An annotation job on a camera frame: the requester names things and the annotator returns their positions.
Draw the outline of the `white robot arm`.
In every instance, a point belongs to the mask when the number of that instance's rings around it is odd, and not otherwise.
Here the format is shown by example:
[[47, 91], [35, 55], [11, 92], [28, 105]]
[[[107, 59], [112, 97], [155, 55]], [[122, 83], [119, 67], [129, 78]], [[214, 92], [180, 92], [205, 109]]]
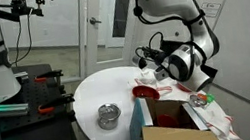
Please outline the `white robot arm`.
[[187, 32], [186, 39], [164, 40], [157, 50], [145, 48], [146, 56], [157, 64], [157, 76], [164, 74], [189, 91], [200, 91], [212, 82], [216, 70], [206, 63], [218, 53], [219, 40], [197, 0], [134, 0], [133, 9], [142, 24], [172, 25]]

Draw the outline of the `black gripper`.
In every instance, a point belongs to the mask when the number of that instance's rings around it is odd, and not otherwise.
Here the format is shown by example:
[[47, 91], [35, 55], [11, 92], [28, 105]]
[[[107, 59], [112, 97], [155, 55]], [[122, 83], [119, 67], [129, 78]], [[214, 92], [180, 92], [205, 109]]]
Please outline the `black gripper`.
[[168, 54], [163, 51], [152, 50], [144, 52], [144, 57], [151, 59], [159, 68], [168, 69]]

